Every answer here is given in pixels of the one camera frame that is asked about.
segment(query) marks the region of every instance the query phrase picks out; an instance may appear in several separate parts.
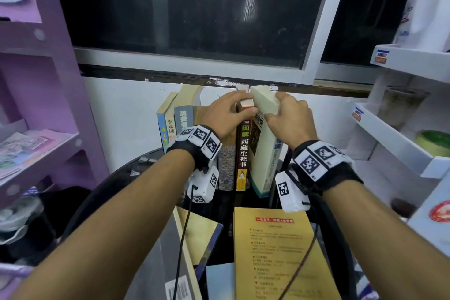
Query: hand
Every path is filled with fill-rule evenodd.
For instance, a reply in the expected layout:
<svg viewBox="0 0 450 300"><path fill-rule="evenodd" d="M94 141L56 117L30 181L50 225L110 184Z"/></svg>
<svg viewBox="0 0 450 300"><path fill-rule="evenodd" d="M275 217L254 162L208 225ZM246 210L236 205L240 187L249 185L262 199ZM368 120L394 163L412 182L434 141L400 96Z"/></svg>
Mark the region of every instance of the hand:
<svg viewBox="0 0 450 300"><path fill-rule="evenodd" d="M233 113L232 107L236 102L251 99L253 95L245 90L237 90L223 95L215 100L206 111L201 124L211 127L219 136L219 139L226 138L245 119L253 117L258 108L247 108L240 113Z"/></svg>
<svg viewBox="0 0 450 300"><path fill-rule="evenodd" d="M318 140L308 103L297 101L286 92L277 92L275 96L280 100L278 115L264 115L274 136L287 144L291 150L308 140Z"/></svg>

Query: purple bookshelf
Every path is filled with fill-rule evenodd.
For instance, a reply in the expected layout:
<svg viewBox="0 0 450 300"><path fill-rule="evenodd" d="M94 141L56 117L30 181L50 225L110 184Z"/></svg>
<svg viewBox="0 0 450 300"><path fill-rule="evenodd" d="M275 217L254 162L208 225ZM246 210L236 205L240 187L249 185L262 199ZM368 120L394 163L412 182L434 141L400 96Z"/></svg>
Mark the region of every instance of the purple bookshelf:
<svg viewBox="0 0 450 300"><path fill-rule="evenodd" d="M0 179L0 209L47 175L59 188L93 189L109 171L59 0L0 3L0 19L6 18L0 20L0 137L17 124L70 136Z"/></svg>

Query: barcode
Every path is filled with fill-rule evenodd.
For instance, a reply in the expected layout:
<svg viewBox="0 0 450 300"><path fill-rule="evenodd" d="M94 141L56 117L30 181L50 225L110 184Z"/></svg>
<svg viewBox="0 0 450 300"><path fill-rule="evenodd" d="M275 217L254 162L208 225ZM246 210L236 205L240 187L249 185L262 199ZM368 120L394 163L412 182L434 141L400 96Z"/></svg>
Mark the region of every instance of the barcode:
<svg viewBox="0 0 450 300"><path fill-rule="evenodd" d="M167 300L173 300L175 280L166 283ZM178 278L176 300L192 300L186 275Z"/></svg>

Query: red round label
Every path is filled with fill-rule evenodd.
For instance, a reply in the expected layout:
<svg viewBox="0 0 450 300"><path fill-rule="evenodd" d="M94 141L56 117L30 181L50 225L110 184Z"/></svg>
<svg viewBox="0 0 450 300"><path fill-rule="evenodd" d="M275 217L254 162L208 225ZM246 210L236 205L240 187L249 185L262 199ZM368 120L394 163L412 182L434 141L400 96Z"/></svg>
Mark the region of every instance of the red round label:
<svg viewBox="0 0 450 300"><path fill-rule="evenodd" d="M430 218L436 222L450 222L450 201L444 201L432 208Z"/></svg>

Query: forearm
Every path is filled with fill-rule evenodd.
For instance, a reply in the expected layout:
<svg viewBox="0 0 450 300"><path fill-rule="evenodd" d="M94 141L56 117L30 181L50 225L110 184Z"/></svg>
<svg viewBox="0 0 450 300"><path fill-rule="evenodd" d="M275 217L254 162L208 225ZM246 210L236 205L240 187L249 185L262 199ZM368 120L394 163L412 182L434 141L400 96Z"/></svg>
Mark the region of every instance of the forearm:
<svg viewBox="0 0 450 300"><path fill-rule="evenodd" d="M188 152L167 153L70 235L12 300L123 299L193 170Z"/></svg>
<svg viewBox="0 0 450 300"><path fill-rule="evenodd" d="M323 197L383 300L448 298L450 260L363 185L343 182Z"/></svg>

